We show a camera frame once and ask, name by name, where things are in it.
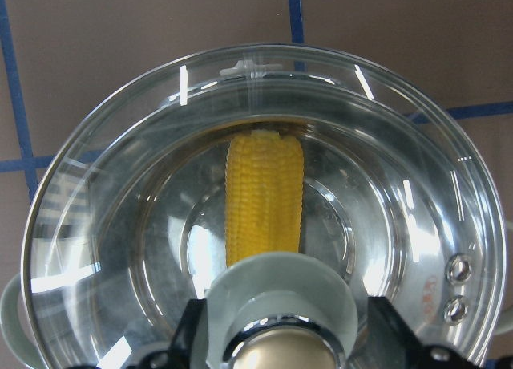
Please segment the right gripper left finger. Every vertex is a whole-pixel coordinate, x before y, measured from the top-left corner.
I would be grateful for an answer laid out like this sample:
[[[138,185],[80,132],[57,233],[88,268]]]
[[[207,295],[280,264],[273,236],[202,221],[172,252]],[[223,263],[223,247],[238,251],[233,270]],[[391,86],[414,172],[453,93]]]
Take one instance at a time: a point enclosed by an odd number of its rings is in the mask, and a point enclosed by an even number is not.
[[[207,368],[208,310],[205,299],[188,301],[168,349],[170,368]]]

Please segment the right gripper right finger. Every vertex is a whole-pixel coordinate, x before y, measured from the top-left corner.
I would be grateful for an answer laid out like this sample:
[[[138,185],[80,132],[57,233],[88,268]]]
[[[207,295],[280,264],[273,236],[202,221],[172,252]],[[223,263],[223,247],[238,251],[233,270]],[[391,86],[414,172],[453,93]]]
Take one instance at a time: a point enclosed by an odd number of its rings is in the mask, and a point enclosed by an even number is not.
[[[386,297],[368,297],[367,353],[375,367],[418,367],[423,345]]]

